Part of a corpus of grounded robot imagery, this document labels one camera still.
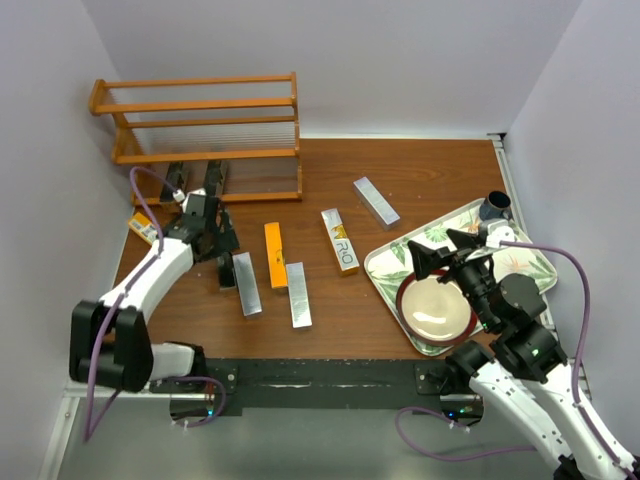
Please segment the orange toothpaste box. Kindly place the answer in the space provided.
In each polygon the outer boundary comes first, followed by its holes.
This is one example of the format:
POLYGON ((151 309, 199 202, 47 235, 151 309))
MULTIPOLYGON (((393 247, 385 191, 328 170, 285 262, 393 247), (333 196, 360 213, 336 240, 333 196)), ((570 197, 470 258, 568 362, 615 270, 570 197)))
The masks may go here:
POLYGON ((266 223, 264 225, 264 235, 271 288, 287 288, 288 279, 280 224, 278 222, 266 223))

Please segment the black toothpaste box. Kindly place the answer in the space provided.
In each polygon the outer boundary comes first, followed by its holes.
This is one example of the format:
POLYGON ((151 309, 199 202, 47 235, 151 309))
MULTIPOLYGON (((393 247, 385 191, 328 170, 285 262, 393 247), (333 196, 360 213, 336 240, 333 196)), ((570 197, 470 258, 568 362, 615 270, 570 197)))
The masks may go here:
MULTIPOLYGON (((188 179, 188 170, 183 162, 172 162, 169 164, 165 180, 175 189, 183 189, 188 179)), ((160 206, 167 212, 175 212, 178 208, 173 197, 173 191, 164 185, 159 195, 160 206)))
POLYGON ((229 162, 227 160, 211 160, 205 170, 203 188, 207 198, 220 198, 224 193, 229 162))
POLYGON ((232 255, 224 252, 217 259, 217 275, 219 288, 228 290, 236 287, 232 255))

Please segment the yellow toothpaste box with barcode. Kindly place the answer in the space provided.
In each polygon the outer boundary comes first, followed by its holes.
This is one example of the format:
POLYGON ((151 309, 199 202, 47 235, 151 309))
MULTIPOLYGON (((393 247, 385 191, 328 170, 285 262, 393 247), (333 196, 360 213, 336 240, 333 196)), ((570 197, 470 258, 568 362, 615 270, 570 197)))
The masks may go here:
POLYGON ((149 218, 136 212, 127 222, 129 229, 148 245, 152 245, 157 238, 156 229, 149 218))

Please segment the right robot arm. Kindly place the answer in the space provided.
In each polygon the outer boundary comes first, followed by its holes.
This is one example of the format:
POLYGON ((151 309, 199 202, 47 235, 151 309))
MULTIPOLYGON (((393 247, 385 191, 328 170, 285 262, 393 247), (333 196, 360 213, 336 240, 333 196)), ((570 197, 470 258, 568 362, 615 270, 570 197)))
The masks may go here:
POLYGON ((568 357, 542 325, 547 305, 535 280, 523 274, 496 280, 492 255, 521 245, 513 229, 488 221, 475 234, 447 235, 453 249, 408 242, 415 277, 443 271, 441 283, 455 282, 495 337, 488 348, 468 340, 454 349, 446 359, 448 386, 497 407, 556 479, 638 478, 638 456, 615 438, 579 385, 582 355, 568 357))

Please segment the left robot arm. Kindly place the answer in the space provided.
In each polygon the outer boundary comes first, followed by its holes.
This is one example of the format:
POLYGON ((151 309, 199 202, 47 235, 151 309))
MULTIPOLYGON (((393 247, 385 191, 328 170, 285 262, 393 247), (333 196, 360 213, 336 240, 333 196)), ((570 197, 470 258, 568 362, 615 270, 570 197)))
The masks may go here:
POLYGON ((227 257, 239 242, 224 203, 202 190, 154 240, 143 260, 98 300, 82 300, 71 315, 69 375, 73 381, 139 392, 165 378, 185 392, 207 380, 203 348, 151 342, 147 324, 164 296, 194 265, 227 257))

